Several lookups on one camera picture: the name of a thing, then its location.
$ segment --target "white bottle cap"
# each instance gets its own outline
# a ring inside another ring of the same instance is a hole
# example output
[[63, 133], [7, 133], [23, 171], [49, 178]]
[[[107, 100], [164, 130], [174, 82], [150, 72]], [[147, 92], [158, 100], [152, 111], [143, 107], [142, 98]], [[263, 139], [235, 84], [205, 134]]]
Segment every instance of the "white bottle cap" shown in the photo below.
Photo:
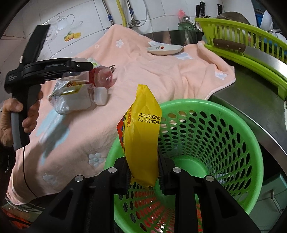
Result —
[[108, 101], [108, 91], [105, 87], [95, 88], [94, 101], [96, 105], [106, 105]]

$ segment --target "green plastic basket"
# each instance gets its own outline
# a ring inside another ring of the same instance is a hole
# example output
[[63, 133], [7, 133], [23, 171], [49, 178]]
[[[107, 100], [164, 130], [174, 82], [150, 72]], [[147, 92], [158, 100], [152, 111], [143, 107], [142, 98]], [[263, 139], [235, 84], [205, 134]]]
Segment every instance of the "green plastic basket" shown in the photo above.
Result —
[[231, 20], [215, 18], [196, 18], [200, 23], [208, 43], [205, 45], [217, 55], [232, 60], [256, 72], [278, 89], [278, 96], [283, 100], [287, 96], [287, 77], [272, 67], [266, 67], [260, 60], [245, 56], [238, 51], [220, 49], [214, 46], [213, 39], [223, 39], [245, 44], [259, 49], [287, 64], [287, 44], [264, 30]]
[[[231, 110], [205, 100], [174, 100], [161, 108], [158, 145], [163, 156], [191, 175], [213, 175], [249, 214], [262, 187], [263, 159], [248, 125]], [[105, 169], [123, 156], [117, 139]], [[127, 195], [115, 195], [114, 203], [115, 221], [126, 233], [173, 232], [175, 198], [164, 196], [158, 182], [150, 189], [134, 183]]]

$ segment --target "human hand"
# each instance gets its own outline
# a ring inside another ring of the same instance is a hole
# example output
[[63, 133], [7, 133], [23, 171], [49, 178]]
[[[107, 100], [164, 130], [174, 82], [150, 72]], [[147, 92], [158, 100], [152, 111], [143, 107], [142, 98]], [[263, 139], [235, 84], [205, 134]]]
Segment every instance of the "human hand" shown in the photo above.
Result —
[[[28, 110], [28, 117], [23, 120], [22, 126], [25, 133], [32, 132], [39, 117], [39, 100], [43, 98], [43, 92], [38, 94], [38, 101], [32, 105]], [[4, 146], [11, 147], [13, 145], [12, 127], [11, 127], [11, 112], [21, 112], [23, 110], [23, 104], [15, 98], [5, 100], [2, 109], [2, 115], [0, 119], [0, 142]]]

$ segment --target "white plate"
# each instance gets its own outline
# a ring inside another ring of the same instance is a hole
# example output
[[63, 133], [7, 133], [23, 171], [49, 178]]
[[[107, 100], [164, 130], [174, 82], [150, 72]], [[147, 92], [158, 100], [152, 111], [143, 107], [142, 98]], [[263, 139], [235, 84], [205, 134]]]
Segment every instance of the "white plate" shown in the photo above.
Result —
[[164, 44], [147, 48], [148, 52], [153, 55], [172, 55], [179, 53], [182, 49], [183, 46], [176, 44]]
[[272, 17], [268, 11], [265, 11], [262, 17], [260, 28], [264, 31], [270, 31], [273, 29]]

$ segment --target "wall tile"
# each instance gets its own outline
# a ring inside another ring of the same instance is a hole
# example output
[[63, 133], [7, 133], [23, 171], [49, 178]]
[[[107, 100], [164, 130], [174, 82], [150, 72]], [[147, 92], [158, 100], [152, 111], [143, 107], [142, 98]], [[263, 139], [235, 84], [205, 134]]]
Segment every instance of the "wall tile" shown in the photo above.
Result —
[[152, 32], [152, 25], [151, 25], [150, 21], [147, 20], [143, 26], [133, 28], [133, 30], [136, 31], [137, 33], [141, 34], [141, 35], [151, 33]]
[[37, 61], [47, 60], [50, 57], [52, 57], [52, 52], [48, 46], [47, 41], [45, 41]]
[[60, 57], [73, 57], [78, 53], [84, 51], [89, 48], [93, 44], [95, 44], [102, 36], [104, 35], [104, 31], [96, 32], [92, 35], [89, 35], [85, 38], [82, 38], [75, 43], [69, 45], [68, 47], [62, 49], [60, 52], [54, 55], [54, 58]]
[[11, 52], [13, 52], [23, 41], [23, 38], [17, 37], [7, 37], [3, 36], [0, 40], [0, 67], [4, 64], [5, 60], [9, 57]]
[[225, 12], [236, 11], [245, 16], [251, 25], [257, 26], [255, 12], [251, 0], [222, 0]]
[[41, 24], [37, 0], [28, 2], [22, 10], [24, 34], [30, 35], [37, 25]]
[[38, 0], [41, 23], [45, 23], [57, 14], [90, 0]]
[[168, 31], [168, 24], [165, 16], [152, 19], [150, 22], [152, 24], [153, 32]]
[[[130, 1], [131, 7], [133, 8], [134, 11], [134, 18], [135, 20], [143, 21], [146, 19], [146, 7], [143, 2], [143, 0], [137, 0], [137, 1]], [[126, 19], [128, 22], [131, 21], [131, 14], [129, 12], [129, 8], [127, 6], [127, 1], [124, 1], [122, 4], [122, 8], [124, 9]]]
[[[199, 5], [200, 2], [201, 0], [186, 0], [189, 16], [195, 17], [196, 5]], [[222, 5], [222, 0], [204, 0], [204, 2], [205, 2], [205, 15], [216, 17], [217, 4]]]
[[97, 11], [98, 11], [98, 14], [99, 14], [99, 17], [100, 17], [100, 20], [101, 20], [101, 23], [103, 25], [103, 28], [106, 29], [107, 27], [110, 27], [111, 26], [111, 23], [108, 19], [108, 14], [104, 8], [104, 4], [102, 3], [102, 0], [94, 0], [94, 3], [96, 5], [96, 8], [97, 8]]
[[161, 1], [165, 15], [177, 15], [179, 10], [185, 11], [185, 13], [188, 15], [188, 8], [185, 0], [161, 0]]
[[10, 53], [8, 58], [5, 60], [4, 64], [0, 68], [1, 75], [6, 77], [6, 74], [13, 69], [16, 69], [19, 64], [20, 57], [23, 55], [24, 49], [28, 39], [23, 40], [20, 45]]
[[166, 21], [167, 21], [167, 25], [168, 25], [169, 31], [178, 30], [179, 19], [178, 19], [177, 16], [166, 15], [165, 18], [166, 18]]
[[[120, 0], [122, 6], [124, 6], [124, 4], [123, 4], [124, 1], [125, 0]], [[110, 14], [113, 17], [114, 23], [115, 24], [122, 24], [123, 20], [122, 20], [120, 11], [118, 9], [116, 0], [105, 0], [105, 2], [106, 2], [106, 5], [107, 5], [107, 8], [110, 11]], [[104, 8], [102, 0], [94, 0], [94, 3], [96, 5], [96, 7], [97, 7], [97, 10], [98, 10], [101, 22], [103, 24], [103, 28], [106, 29], [107, 27], [110, 27], [111, 24], [110, 24], [110, 21], [108, 20], [107, 12], [106, 12], [106, 10]]]
[[[75, 43], [77, 40], [103, 30], [93, 1], [83, 3], [69, 10], [66, 10], [62, 12], [60, 16], [66, 17], [69, 24], [72, 22], [73, 23], [71, 26], [68, 25], [60, 30], [53, 41], [48, 40], [48, 44], [53, 55], [61, 51], [63, 48], [69, 46], [70, 44]], [[58, 17], [59, 15], [55, 16], [49, 20], [48, 23], [55, 23]], [[78, 34], [78, 38], [74, 38], [73, 34], [71, 33], [74, 33], [74, 36], [76, 33], [80, 34]]]
[[22, 12], [23, 10], [20, 10], [13, 18], [6, 31], [4, 32], [4, 36], [25, 38]]
[[161, 0], [146, 0], [150, 19], [164, 16]]

